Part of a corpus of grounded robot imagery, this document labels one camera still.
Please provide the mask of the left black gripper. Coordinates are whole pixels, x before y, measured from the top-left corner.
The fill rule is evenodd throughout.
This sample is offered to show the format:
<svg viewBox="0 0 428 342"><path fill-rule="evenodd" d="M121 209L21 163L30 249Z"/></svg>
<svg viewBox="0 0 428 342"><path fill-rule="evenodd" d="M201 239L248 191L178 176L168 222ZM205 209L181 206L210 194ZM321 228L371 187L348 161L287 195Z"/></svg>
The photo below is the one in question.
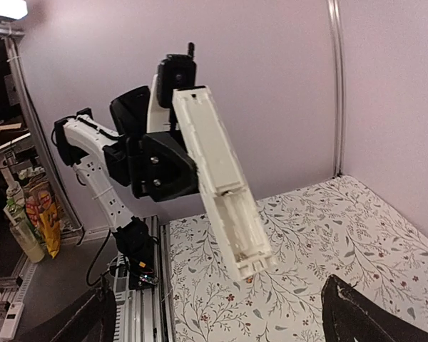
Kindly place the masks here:
<svg viewBox="0 0 428 342"><path fill-rule="evenodd" d="M198 174L180 131L146 133L151 92L141 86L109 105L119 134L103 147L109 177L130 187L134 197L154 202L198 193Z"/></svg>

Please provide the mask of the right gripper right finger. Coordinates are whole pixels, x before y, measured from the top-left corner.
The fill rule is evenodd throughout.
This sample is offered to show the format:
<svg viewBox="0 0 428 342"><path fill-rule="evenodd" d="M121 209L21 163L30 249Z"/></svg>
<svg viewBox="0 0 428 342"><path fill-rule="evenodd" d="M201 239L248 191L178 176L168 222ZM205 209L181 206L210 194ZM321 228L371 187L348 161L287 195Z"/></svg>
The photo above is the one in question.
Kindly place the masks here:
<svg viewBox="0 0 428 342"><path fill-rule="evenodd" d="M326 341L428 341L426 331L381 309L334 274L322 288L321 301Z"/></svg>

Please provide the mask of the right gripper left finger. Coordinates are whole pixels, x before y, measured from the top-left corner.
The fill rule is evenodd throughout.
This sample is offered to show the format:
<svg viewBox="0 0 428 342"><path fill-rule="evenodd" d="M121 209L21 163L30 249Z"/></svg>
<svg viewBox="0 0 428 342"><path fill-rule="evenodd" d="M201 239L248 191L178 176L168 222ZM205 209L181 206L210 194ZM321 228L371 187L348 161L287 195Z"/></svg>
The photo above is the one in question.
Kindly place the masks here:
<svg viewBox="0 0 428 342"><path fill-rule="evenodd" d="M30 331L18 341L112 341L117 305L110 288L89 289L72 304Z"/></svg>

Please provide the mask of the white remote control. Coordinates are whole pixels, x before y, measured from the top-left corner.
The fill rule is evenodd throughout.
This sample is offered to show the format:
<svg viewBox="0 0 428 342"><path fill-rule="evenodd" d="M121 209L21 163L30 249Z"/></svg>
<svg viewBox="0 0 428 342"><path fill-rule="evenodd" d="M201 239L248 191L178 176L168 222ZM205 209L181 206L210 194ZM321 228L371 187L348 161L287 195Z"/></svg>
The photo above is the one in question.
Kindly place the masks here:
<svg viewBox="0 0 428 342"><path fill-rule="evenodd" d="M175 90L173 108L230 277L243 280L274 266L256 201L210 89Z"/></svg>

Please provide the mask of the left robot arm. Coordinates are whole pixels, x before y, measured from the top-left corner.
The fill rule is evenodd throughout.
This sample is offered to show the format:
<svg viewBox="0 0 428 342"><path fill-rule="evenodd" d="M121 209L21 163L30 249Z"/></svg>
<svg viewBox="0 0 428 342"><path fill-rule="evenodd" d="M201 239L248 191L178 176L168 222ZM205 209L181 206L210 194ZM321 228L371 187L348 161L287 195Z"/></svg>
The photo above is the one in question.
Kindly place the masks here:
<svg viewBox="0 0 428 342"><path fill-rule="evenodd" d="M53 124L60 158L92 191L118 250L131 259L140 259L147 248L148 228L122 202L113 184L130 187L134 197L154 202L198 192L196 165L175 127L174 114L169 115L169 130L147 130L152 96L145 85L112 100L114 130L97 123L90 108Z"/></svg>

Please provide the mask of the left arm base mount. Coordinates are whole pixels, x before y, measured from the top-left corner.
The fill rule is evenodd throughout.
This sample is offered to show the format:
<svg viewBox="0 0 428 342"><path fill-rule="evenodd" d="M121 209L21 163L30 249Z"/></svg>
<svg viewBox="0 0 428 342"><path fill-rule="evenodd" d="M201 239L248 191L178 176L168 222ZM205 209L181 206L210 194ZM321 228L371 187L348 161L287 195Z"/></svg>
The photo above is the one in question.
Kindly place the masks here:
<svg viewBox="0 0 428 342"><path fill-rule="evenodd" d="M146 223L132 217L125 227L119 227L113 232L116 246L125 258L128 270L128 288L141 290L155 286L158 283L154 267L154 251L158 240L149 234Z"/></svg>

